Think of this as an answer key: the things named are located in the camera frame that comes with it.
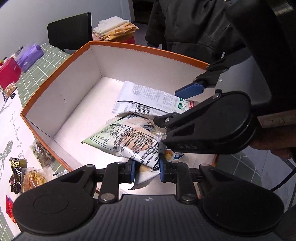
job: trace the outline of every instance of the wrapped snack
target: wrapped snack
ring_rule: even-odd
[[[136,167],[138,172],[135,175],[134,186],[129,190],[146,187],[158,174],[160,174],[159,162],[152,168],[140,163],[139,165],[139,168]]]
[[[35,169],[33,167],[23,168],[22,170],[22,193],[41,186],[51,181],[53,178],[50,167]]]
[[[8,214],[8,216],[11,218],[11,220],[14,223],[17,223],[15,221],[15,218],[14,218],[13,213],[12,213],[12,207],[13,207],[13,201],[8,196],[6,196],[6,202],[5,202],[6,213]]]
[[[9,96],[16,90],[17,86],[15,85],[14,82],[9,84],[6,89],[4,90],[4,96],[5,98],[9,98]]]
[[[31,149],[39,161],[41,167],[50,165],[53,159],[52,154],[50,154],[50,152],[41,144],[40,141],[38,141],[38,139],[35,139],[31,145]]]
[[[27,161],[24,159],[13,158],[9,159],[12,169],[12,176],[9,179],[11,192],[18,194],[21,191],[21,175],[22,169],[27,168]]]
[[[197,104],[197,101],[184,100],[160,90],[126,81],[116,99],[112,113],[132,112],[153,119],[172,112],[181,114]]]
[[[150,120],[130,114],[108,121],[107,126],[82,143],[154,167],[159,152],[165,149],[160,142],[163,134]]]
[[[173,152],[168,147],[165,150],[164,156],[167,161],[180,161],[186,163],[187,165],[189,164],[189,159],[184,155],[183,152]]]

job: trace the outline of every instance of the red box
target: red box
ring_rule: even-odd
[[[12,82],[16,83],[20,78],[21,72],[22,69],[15,62],[14,58],[11,57],[0,68],[0,86],[5,90]]]

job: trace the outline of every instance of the folded cloth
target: folded cloth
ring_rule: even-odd
[[[137,29],[139,29],[136,25],[129,23],[127,26],[123,24],[122,26],[112,30],[105,36],[101,37],[102,40],[108,41],[108,40],[113,40],[131,33],[134,33]]]
[[[123,20],[122,18],[115,16],[109,19],[99,21],[98,26],[95,27],[93,30],[101,36],[104,35],[106,32],[109,32],[110,30],[115,29],[127,22],[129,21]]]

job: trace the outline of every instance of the red logo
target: red logo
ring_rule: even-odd
[[[192,109],[194,107],[194,101],[190,100],[189,101],[189,108]]]

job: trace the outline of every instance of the gift box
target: gift box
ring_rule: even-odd
[[[0,67],[0,86],[5,90],[12,82],[16,83],[20,78],[21,72],[20,66],[11,57]]]
[[[105,168],[125,158],[81,142],[113,118],[124,81],[174,94],[205,72],[207,63],[150,47],[93,41],[71,55],[34,93],[21,112],[33,134],[68,170]],[[205,89],[193,100],[213,95]]]

